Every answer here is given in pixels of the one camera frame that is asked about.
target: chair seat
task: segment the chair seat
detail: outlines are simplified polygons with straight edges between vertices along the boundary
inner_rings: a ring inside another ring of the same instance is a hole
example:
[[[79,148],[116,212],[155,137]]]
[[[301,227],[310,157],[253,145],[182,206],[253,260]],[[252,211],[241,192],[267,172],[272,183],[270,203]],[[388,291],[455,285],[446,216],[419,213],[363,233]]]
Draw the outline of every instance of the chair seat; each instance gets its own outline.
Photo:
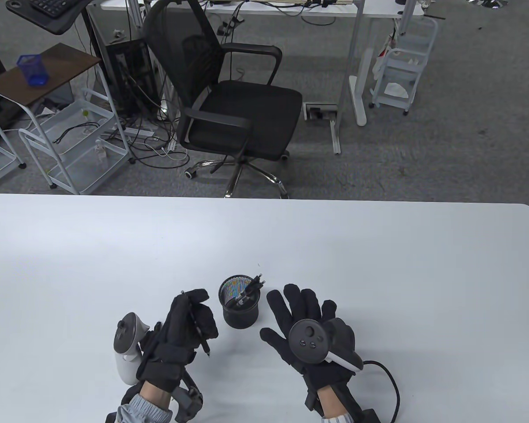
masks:
[[[200,106],[202,111],[244,117],[253,123],[245,155],[278,160],[294,133],[302,95],[298,91],[242,81],[222,81]],[[189,148],[235,154],[244,135],[235,127],[193,121]]]

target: floor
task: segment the floor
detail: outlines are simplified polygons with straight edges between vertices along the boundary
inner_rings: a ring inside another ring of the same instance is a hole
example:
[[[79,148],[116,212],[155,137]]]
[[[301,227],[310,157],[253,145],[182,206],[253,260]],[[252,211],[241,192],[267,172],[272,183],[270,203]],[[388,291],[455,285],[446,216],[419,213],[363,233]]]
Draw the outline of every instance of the floor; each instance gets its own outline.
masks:
[[[440,21],[436,49],[409,116],[380,107],[368,110],[369,124],[359,128],[347,99],[340,156],[333,155],[325,123],[301,119],[290,160],[261,163],[283,180],[292,198],[529,204],[529,0],[511,1],[500,10],[438,0],[429,10],[446,21]],[[282,48],[277,85],[300,90],[309,101],[333,101],[343,80],[351,26],[351,20],[318,27],[299,18],[253,17],[235,36],[239,42]],[[389,31],[381,28],[380,42]],[[75,30],[52,36],[9,13],[0,1],[0,56],[7,68],[19,55],[59,41],[80,46]],[[263,81],[268,72],[259,70],[262,64],[240,57],[234,69],[244,68],[247,81]],[[64,194],[49,190],[11,134],[28,166],[0,181],[0,192]],[[192,162],[201,157],[192,154]],[[151,163],[169,162],[157,160]],[[183,169],[160,171],[137,163],[123,167],[97,194],[218,197],[230,172],[222,168],[190,181]],[[277,191],[258,175],[244,173],[236,196],[272,198]]]

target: keyboard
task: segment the keyboard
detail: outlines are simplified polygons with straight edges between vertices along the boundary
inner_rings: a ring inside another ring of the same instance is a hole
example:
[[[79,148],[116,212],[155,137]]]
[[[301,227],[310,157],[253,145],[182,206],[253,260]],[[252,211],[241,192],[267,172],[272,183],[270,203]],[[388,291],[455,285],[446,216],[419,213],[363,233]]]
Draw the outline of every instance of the keyboard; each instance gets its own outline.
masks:
[[[73,7],[79,0],[29,0],[34,9],[55,19]]]

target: chrome chair base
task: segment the chrome chair base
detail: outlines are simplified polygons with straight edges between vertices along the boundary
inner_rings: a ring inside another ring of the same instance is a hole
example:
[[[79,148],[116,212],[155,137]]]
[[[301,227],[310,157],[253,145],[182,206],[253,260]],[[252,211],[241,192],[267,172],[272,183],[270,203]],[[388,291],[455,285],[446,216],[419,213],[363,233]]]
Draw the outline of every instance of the chrome chair base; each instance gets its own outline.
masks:
[[[222,160],[203,160],[203,161],[199,161],[192,167],[189,167],[188,169],[186,169],[186,171],[184,171],[184,175],[186,175],[188,179],[192,179],[196,177],[196,171],[198,169],[203,169],[204,167],[212,167],[213,169],[210,171],[210,173],[214,173],[221,166],[235,166],[233,175],[231,175],[231,178],[229,182],[227,183],[226,193],[224,194],[224,198],[228,199],[233,196],[235,188],[237,187],[237,184],[239,182],[239,178],[241,177],[241,172],[243,171],[245,167],[247,167],[248,169],[251,169],[252,171],[255,171],[256,173],[258,173],[259,175],[262,175],[263,177],[265,177],[266,180],[269,181],[270,183],[276,185],[276,187],[280,191],[281,199],[289,199],[288,193],[282,181],[279,178],[277,178],[275,175],[267,171],[263,171],[260,167],[256,167],[255,165],[251,163],[251,161],[252,159],[243,159],[241,161],[229,160],[226,162]]]

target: wrist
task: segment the wrist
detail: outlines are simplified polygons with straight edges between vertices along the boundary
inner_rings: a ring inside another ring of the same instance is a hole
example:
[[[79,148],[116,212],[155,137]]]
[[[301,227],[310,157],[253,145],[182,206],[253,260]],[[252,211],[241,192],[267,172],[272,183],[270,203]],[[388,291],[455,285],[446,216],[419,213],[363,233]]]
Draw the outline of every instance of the wrist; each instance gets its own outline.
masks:
[[[168,410],[168,405],[170,404],[170,392],[163,391],[163,389],[146,381],[143,384],[139,395],[160,409]]]
[[[347,409],[345,409],[345,406],[341,403],[331,386],[325,386],[318,389],[317,396],[319,397],[319,402],[323,409],[323,417],[325,419],[331,419],[333,417],[347,414]]]

